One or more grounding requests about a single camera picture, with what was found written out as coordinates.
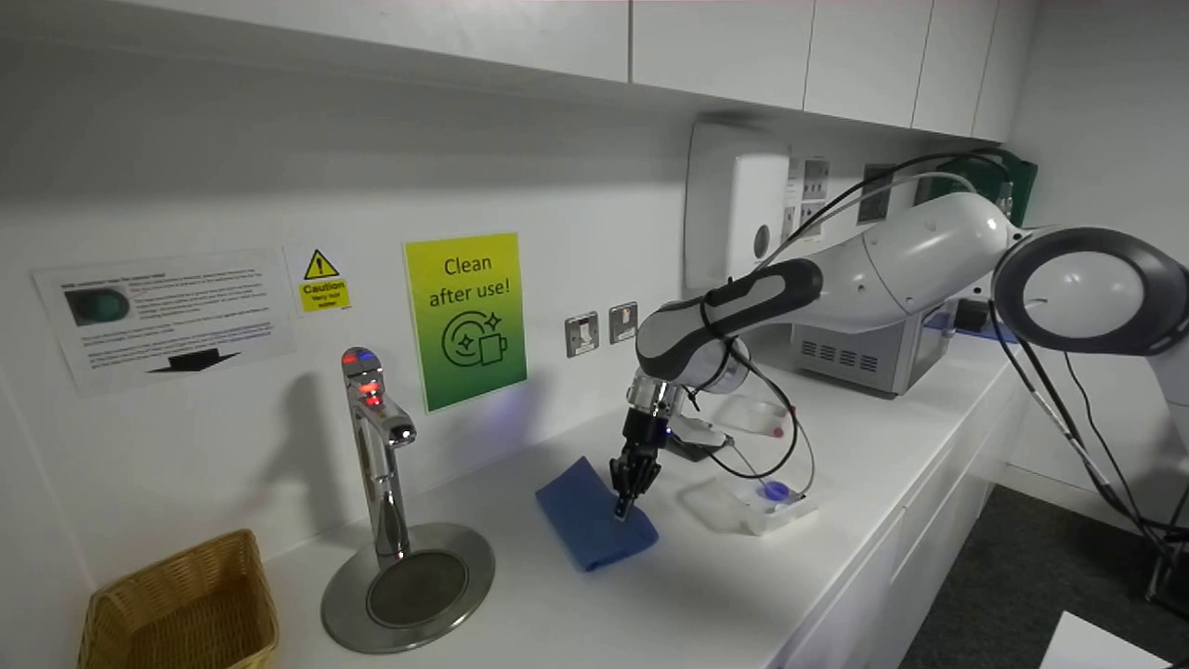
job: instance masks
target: blue block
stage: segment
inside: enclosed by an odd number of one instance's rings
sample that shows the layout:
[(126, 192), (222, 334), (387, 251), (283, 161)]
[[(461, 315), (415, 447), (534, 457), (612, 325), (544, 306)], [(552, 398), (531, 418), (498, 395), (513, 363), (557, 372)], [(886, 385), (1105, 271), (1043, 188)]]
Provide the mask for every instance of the blue block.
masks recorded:
[(627, 511), (617, 516), (617, 498), (588, 457), (534, 491), (534, 500), (584, 573), (607, 569), (658, 542), (658, 527), (644, 509), (627, 504)]

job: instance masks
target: electrical outlet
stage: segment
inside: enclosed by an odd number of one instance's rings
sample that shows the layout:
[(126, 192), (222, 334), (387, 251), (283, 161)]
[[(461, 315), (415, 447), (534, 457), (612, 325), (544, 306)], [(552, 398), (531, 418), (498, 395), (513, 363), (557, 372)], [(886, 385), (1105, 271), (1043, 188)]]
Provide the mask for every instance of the electrical outlet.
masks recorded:
[(637, 338), (637, 325), (638, 325), (638, 306), (637, 302), (612, 306), (607, 311), (607, 330), (609, 330), (612, 346)]
[(565, 356), (584, 356), (599, 350), (599, 311), (565, 318)]

